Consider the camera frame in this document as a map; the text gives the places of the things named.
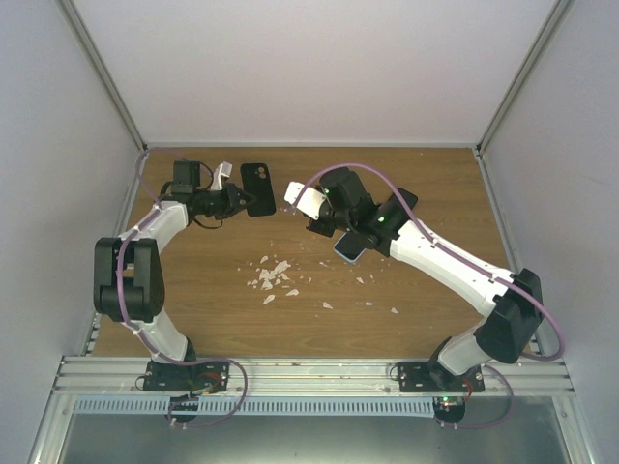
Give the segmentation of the black phone case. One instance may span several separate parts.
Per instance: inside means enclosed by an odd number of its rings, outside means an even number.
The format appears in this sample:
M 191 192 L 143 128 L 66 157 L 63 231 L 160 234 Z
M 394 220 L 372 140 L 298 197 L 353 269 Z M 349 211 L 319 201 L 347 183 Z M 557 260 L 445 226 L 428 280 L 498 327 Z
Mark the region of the black phone case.
M 277 207 L 268 166 L 265 163 L 243 163 L 240 172 L 243 190 L 252 196 L 247 207 L 248 215 L 254 218 L 272 216 Z

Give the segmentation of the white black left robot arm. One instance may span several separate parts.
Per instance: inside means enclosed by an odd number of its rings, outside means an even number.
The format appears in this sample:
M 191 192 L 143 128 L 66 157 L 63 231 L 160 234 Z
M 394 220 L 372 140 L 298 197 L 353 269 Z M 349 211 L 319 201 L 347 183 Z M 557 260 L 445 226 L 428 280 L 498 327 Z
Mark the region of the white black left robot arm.
M 251 181 L 241 187 L 229 181 L 232 165 L 212 170 L 203 162 L 179 159 L 173 178 L 155 196 L 148 215 L 117 237 L 95 245 L 94 306 L 122 324 L 149 351 L 155 363 L 168 363 L 166 380 L 179 391 L 196 385 L 200 362 L 191 341 L 181 334 L 164 309 L 161 252 L 200 216 L 219 222 L 248 211 L 259 199 Z

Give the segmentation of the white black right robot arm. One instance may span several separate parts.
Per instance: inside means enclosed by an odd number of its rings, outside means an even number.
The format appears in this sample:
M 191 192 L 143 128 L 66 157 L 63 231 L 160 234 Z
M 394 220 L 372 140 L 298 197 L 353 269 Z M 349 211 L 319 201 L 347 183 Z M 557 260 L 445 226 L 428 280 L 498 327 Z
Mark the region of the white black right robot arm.
M 481 316 L 458 336 L 442 341 L 427 362 L 429 382 L 448 392 L 465 373 L 488 361 L 518 362 L 545 320 L 542 283 L 533 271 L 514 273 L 455 246 L 413 213 L 415 194 L 390 185 L 390 197 L 373 201 L 353 164 L 323 171 L 318 183 L 290 185 L 286 199 L 309 218 L 308 229 L 330 237 L 340 230 L 358 241 L 355 260 L 371 249 L 440 282 Z

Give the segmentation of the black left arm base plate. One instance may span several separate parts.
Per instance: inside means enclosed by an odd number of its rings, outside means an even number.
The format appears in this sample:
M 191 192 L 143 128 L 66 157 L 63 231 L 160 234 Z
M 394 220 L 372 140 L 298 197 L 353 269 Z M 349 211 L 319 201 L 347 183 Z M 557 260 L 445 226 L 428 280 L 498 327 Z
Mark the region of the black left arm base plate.
M 136 379 L 135 387 L 142 392 L 225 392 L 228 370 L 228 362 L 183 366 L 150 361 L 145 373 Z

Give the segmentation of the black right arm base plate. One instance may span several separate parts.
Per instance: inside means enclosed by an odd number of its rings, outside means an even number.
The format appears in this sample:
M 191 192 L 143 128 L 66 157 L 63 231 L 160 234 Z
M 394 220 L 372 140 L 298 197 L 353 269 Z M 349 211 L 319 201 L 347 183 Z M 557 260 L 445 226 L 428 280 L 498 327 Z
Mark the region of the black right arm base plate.
M 484 375 L 474 367 L 460 376 L 429 361 L 399 361 L 388 368 L 388 376 L 401 392 L 470 393 L 486 390 Z

